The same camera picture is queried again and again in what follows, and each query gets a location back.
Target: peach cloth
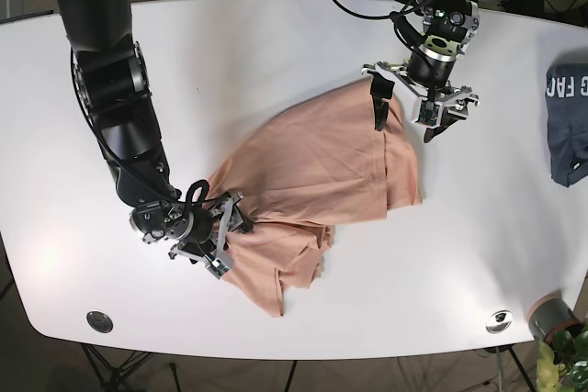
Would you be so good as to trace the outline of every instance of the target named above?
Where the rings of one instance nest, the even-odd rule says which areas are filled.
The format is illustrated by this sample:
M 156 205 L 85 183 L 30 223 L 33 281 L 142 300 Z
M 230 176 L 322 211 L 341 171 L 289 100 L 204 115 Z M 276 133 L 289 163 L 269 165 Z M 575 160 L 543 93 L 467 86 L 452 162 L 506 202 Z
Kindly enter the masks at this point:
M 374 130 L 369 81 L 287 110 L 260 128 L 211 176 L 210 194 L 240 190 L 254 222 L 227 235 L 234 267 L 222 280 L 271 316 L 282 292 L 320 275 L 333 226 L 386 218 L 420 203 L 416 158 L 394 99 Z

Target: white table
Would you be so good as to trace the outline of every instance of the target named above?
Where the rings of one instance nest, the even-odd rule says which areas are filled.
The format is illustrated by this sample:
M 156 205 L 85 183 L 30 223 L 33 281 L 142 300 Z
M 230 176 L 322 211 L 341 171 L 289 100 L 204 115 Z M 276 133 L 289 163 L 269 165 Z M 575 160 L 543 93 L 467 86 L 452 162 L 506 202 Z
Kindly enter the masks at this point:
M 391 2 L 346 0 L 364 13 Z M 329 0 L 179 0 L 133 6 L 172 169 L 183 190 L 278 112 L 407 51 L 388 21 Z M 61 19 L 0 27 L 0 231 L 28 319 L 40 333 L 161 353 L 345 359 L 441 353 L 530 340 L 524 314 L 562 288 L 573 305 L 588 267 L 588 179 L 549 176 L 550 64 L 588 31 L 482 12 L 451 76 L 482 99 L 467 122 L 422 144 L 424 203 L 337 230 L 325 272 L 291 289 L 271 319 L 168 244 L 130 229 L 74 98 Z M 412 103 L 403 103 L 409 109 Z M 485 329 L 500 309 L 501 334 Z M 85 319 L 100 310 L 114 330 Z

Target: garment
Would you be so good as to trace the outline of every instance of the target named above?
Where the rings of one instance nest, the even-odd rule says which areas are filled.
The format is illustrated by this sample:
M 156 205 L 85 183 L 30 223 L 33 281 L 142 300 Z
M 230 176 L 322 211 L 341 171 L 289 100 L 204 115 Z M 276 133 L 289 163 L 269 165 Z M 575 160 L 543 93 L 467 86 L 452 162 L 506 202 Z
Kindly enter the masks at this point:
M 266 123 L 209 179 L 212 196 L 240 190 L 254 222 L 227 235 L 235 264 L 222 280 L 270 315 L 283 314 L 284 289 L 320 275 L 335 224 L 420 202 L 399 105 L 390 102 L 383 131 L 373 118 L 369 82 L 337 89 Z
M 588 64 L 560 64 L 547 73 L 551 177 L 569 187 L 588 174 Z

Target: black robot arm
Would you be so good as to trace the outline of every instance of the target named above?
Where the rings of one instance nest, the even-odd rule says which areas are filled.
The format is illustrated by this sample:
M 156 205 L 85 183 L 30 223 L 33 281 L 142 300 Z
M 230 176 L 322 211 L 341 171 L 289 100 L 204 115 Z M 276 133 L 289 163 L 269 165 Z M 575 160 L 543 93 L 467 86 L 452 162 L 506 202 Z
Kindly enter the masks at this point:
M 177 200 L 145 64 L 132 38 L 130 0 L 57 2 L 76 61 L 75 86 L 103 141 L 119 198 L 132 207 L 162 196 Z
M 209 184 L 200 180 L 180 201 L 180 191 L 169 184 L 145 62 L 132 38 L 130 0 L 57 2 L 72 46 L 78 104 L 119 198 L 133 207 L 130 225 L 146 243 L 172 240 L 170 258 L 180 255 L 203 262 L 221 277 L 232 267 L 226 233 L 247 232 L 253 226 L 236 206 L 240 193 L 206 199 Z

